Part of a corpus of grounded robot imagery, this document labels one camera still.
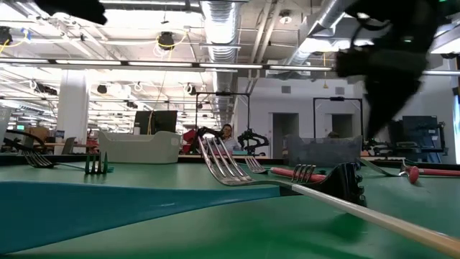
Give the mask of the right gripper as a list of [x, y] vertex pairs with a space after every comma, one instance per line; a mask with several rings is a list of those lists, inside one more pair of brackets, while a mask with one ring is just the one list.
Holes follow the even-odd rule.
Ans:
[[336, 53], [338, 77], [366, 78], [367, 138], [378, 134], [418, 92], [427, 58], [427, 50], [416, 49], [350, 48]]

